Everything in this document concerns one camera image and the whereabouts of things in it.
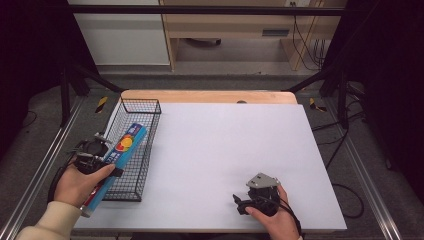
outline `black wire mesh basket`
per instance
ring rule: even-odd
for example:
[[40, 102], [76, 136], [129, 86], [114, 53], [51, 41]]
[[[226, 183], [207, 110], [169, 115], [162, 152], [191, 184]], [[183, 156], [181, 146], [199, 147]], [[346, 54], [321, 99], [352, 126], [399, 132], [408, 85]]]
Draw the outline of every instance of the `black wire mesh basket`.
[[133, 123], [145, 126], [147, 133], [126, 164], [123, 175], [115, 179], [106, 193], [104, 201], [141, 201], [149, 169], [150, 152], [161, 113], [159, 101], [156, 99], [121, 98], [109, 131], [105, 133], [106, 138], [112, 142], [108, 144], [109, 149], [113, 149]]

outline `white tabletop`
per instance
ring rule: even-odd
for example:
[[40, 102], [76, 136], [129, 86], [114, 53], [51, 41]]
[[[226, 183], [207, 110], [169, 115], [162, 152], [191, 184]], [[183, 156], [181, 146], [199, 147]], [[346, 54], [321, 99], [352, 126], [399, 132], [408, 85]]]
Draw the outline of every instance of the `white tabletop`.
[[162, 103], [142, 202], [102, 202], [79, 230], [263, 232], [232, 194], [278, 178], [305, 231], [346, 224], [303, 106]]

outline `sleeve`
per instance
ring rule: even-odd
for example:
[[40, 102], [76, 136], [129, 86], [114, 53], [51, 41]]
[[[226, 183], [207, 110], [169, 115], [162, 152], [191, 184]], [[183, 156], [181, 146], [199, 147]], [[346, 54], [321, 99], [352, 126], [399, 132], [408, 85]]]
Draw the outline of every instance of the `sleeve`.
[[80, 215], [81, 210], [72, 205], [50, 202], [40, 221], [35, 226], [22, 229], [16, 240], [68, 240]]

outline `horizontal black bar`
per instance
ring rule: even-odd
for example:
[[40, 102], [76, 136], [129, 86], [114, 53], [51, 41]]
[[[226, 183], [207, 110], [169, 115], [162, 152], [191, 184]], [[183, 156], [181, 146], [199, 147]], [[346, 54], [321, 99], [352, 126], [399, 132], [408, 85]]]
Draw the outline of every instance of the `horizontal black bar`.
[[344, 16], [363, 14], [344, 8], [253, 7], [253, 6], [155, 6], [155, 5], [69, 5], [47, 6], [52, 11], [91, 14], [217, 14], [217, 15], [296, 15]]

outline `hand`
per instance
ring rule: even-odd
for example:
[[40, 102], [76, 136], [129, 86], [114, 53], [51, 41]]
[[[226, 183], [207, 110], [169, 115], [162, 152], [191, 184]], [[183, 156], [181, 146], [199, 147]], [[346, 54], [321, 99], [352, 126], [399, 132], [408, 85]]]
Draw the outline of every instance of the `hand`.
[[69, 165], [57, 184], [54, 200], [80, 208], [97, 183], [109, 176], [113, 169], [115, 165], [110, 164], [95, 173], [85, 175], [75, 165]]
[[[280, 198], [288, 203], [287, 193], [284, 191], [283, 187], [278, 185], [277, 190]], [[296, 223], [293, 217], [286, 210], [278, 208], [277, 213], [272, 217], [268, 217], [253, 207], [246, 207], [246, 212], [248, 212], [266, 228], [272, 240], [299, 239]]]

